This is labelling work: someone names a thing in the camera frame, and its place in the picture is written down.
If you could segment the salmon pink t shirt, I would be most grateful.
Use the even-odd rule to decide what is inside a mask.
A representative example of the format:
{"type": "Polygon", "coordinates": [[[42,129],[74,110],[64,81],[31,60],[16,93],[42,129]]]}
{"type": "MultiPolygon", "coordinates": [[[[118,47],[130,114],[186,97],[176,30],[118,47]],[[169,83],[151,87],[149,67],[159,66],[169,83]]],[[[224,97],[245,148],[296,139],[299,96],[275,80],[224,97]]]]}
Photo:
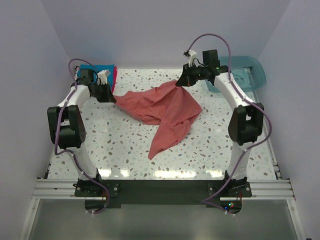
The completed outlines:
{"type": "Polygon", "coordinates": [[[158,126],[148,159],[179,144],[190,132],[202,107],[192,95],[171,80],[146,91],[116,96],[116,105],[135,120],[158,126]]]}

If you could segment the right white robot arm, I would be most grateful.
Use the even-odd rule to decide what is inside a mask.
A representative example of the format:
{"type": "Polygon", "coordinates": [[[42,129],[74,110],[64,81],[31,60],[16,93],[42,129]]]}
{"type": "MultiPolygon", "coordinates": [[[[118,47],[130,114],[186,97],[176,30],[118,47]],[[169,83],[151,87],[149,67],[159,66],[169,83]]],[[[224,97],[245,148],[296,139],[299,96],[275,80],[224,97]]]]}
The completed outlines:
{"type": "Polygon", "coordinates": [[[232,115],[228,125],[228,136],[232,140],[229,166],[224,174],[223,192],[235,196],[247,181],[247,165],[251,153],[250,146],[257,142],[263,130],[264,115],[262,104],[257,109],[245,92],[236,83],[229,66],[221,65],[217,50],[202,53],[203,63],[195,64],[198,54],[193,50],[183,53],[188,63],[182,67],[177,87],[191,87],[197,81],[207,80],[217,88],[229,104],[232,115]]]}

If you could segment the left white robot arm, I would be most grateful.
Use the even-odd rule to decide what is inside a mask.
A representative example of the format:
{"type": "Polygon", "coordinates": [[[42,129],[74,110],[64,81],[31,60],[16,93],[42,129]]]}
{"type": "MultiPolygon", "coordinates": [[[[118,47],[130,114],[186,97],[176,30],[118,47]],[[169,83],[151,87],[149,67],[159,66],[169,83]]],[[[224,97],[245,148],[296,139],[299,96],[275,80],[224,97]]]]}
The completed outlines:
{"type": "Polygon", "coordinates": [[[81,108],[89,98],[99,103],[115,103],[113,96],[117,67],[94,70],[78,69],[82,72],[70,87],[65,99],[57,106],[47,109],[49,134],[54,144],[54,154],[68,154],[78,172],[78,180],[88,181],[86,191],[99,196],[104,190],[101,176],[85,147],[86,129],[81,108]]]}

